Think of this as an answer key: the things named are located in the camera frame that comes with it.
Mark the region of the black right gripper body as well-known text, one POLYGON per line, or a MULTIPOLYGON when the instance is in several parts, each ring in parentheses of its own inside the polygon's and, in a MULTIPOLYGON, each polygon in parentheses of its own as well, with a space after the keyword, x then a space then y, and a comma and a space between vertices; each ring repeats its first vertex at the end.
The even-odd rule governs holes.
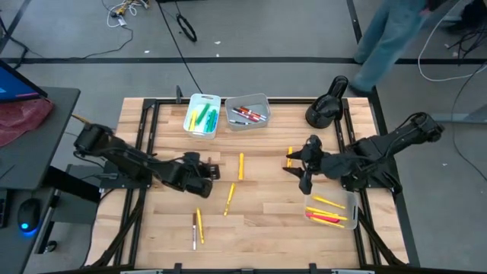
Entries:
POLYGON ((317 135, 311 135, 305 142, 304 148, 312 151, 312 158, 304 160, 304 169, 312 175, 326 174, 326 165, 323 160, 329 156, 329 153, 322 150, 322 142, 317 135))

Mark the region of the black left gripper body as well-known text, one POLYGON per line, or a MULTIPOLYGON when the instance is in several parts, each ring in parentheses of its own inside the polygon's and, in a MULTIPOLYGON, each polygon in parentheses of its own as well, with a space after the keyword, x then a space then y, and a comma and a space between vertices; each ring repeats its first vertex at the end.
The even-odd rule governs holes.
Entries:
POLYGON ((200 161, 200 153, 185 152, 182 157, 169 161, 172 170, 169 187, 200 197, 209 197, 212 191, 211 168, 200 161))

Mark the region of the thin red pen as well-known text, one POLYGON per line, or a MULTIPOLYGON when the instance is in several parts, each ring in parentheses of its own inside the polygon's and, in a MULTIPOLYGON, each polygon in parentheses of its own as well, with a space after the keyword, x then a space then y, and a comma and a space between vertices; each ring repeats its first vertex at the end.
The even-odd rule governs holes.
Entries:
POLYGON ((313 218, 313 219, 318 219, 318 220, 321 220, 321 221, 326 221, 326 222, 329 222, 329 223, 339 223, 340 220, 337 219, 337 218, 330 218, 329 216, 323 216, 323 215, 316 215, 316 214, 313 214, 312 212, 307 212, 305 213, 306 217, 308 218, 313 218))

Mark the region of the red white marker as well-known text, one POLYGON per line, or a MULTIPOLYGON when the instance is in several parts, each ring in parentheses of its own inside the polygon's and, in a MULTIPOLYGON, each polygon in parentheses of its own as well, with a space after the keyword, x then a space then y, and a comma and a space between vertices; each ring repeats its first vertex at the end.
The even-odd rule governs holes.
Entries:
POLYGON ((254 116, 253 114, 247 113, 243 110, 239 110, 239 109, 234 108, 234 109, 232 109, 232 112, 236 113, 237 115, 242 116, 248 120, 251 120, 253 122, 261 121, 261 119, 258 116, 254 116))

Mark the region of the orange white marker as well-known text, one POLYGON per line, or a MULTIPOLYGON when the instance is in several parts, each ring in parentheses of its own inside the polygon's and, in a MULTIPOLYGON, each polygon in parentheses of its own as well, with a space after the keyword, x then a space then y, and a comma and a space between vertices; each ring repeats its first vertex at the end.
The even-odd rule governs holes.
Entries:
POLYGON ((256 116, 259 119, 267 119, 267 116, 264 116, 262 114, 256 113, 255 111, 250 110, 250 109, 248 109, 246 107, 240 107, 240 110, 242 110, 243 112, 247 113, 248 115, 256 116))

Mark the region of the clear plastic bin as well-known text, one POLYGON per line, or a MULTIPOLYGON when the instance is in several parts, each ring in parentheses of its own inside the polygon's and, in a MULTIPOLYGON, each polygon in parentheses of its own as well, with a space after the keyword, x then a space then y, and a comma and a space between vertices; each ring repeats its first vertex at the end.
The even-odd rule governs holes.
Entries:
POLYGON ((305 213, 309 212, 306 211, 306 207, 312 207, 315 209, 322 209, 324 211, 336 213, 338 215, 344 216, 348 218, 347 221, 340 220, 339 223, 340 225, 344 225, 345 228, 340 228, 340 229, 345 229, 345 230, 354 230, 357 227, 358 224, 358 200, 355 194, 348 192, 346 190, 341 190, 341 189, 335 189, 331 187, 325 187, 325 186, 314 186, 313 189, 311 190, 311 194, 305 196, 304 200, 304 217, 310 220, 308 217, 306 217, 305 213), (328 199, 332 202, 338 203, 340 205, 343 205, 346 207, 346 209, 339 209, 336 207, 333 207, 331 205, 327 205, 318 201, 313 200, 311 197, 312 196, 322 196, 324 199, 328 199))

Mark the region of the black support beam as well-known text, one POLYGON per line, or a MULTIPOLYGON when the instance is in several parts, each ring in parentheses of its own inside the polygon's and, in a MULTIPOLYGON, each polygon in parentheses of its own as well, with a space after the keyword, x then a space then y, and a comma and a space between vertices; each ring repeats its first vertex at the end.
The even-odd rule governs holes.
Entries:
POLYGON ((43 185, 72 194, 84 200, 99 203, 100 192, 97 186, 89 184, 56 167, 49 167, 43 185))

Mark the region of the person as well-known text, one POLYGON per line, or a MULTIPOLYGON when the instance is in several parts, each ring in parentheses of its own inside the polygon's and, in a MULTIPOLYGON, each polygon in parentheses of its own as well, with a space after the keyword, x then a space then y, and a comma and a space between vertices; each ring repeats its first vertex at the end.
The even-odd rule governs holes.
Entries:
POLYGON ((383 0, 358 43, 354 61, 361 66, 349 82, 358 97, 374 87, 422 29, 430 13, 448 0, 383 0))

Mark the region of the grey table foot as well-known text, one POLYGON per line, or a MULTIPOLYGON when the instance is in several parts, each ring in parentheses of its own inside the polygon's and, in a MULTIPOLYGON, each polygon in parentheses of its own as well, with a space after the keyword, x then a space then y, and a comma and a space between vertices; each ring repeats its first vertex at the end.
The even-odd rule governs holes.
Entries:
POLYGON ((446 15, 438 23, 443 26, 450 26, 455 24, 470 24, 471 21, 470 18, 463 18, 459 15, 446 15))
POLYGON ((431 117, 438 123, 487 125, 487 104, 471 113, 433 113, 431 117))

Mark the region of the grey desk leg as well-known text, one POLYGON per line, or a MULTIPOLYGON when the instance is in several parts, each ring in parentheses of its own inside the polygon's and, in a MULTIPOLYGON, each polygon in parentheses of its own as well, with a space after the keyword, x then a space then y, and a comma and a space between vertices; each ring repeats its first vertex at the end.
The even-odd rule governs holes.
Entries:
POLYGON ((58 246, 58 242, 55 240, 51 240, 50 236, 56 223, 55 221, 53 221, 53 216, 56 211, 56 207, 59 204, 59 198, 60 191, 55 190, 53 193, 53 197, 49 202, 46 216, 43 219, 43 223, 37 237, 37 242, 33 249, 34 254, 52 253, 58 246))

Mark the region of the black computer mouse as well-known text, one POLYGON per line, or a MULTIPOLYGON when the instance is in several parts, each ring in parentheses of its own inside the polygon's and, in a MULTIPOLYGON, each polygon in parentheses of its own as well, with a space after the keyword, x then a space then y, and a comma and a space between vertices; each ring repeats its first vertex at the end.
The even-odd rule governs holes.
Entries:
POLYGON ((30 233, 37 229, 40 223, 40 201, 35 198, 26 199, 18 209, 18 227, 23 233, 30 233))

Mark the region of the red cloth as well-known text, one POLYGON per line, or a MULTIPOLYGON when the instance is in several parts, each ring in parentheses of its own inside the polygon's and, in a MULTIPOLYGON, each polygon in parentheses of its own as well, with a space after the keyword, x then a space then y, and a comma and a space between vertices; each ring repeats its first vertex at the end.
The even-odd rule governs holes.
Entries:
POLYGON ((53 107, 48 99, 0 104, 0 147, 39 127, 53 107))

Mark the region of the dark keyboard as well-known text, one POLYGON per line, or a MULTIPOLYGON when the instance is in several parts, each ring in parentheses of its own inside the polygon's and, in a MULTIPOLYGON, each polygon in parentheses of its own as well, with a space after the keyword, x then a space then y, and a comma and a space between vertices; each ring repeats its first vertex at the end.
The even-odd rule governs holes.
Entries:
POLYGON ((4 228, 8 222, 8 190, 0 189, 0 228, 4 228))

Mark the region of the blue screen monitor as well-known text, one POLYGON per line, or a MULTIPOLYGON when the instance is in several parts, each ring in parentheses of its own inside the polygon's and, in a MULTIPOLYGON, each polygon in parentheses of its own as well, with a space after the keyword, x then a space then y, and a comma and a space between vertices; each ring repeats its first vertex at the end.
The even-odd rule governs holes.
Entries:
POLYGON ((0 60, 0 104, 47 97, 45 91, 0 60))

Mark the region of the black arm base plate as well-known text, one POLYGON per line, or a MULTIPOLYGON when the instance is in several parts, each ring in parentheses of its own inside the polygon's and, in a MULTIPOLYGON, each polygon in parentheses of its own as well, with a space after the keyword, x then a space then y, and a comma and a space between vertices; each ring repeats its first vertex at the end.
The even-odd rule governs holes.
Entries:
POLYGON ((350 173, 340 177, 339 184, 348 191, 366 188, 387 188, 393 192, 401 190, 399 179, 393 174, 388 160, 355 165, 350 173))
POLYGON ((152 172, 131 160, 107 161, 100 175, 100 188, 147 189, 152 183, 152 172))

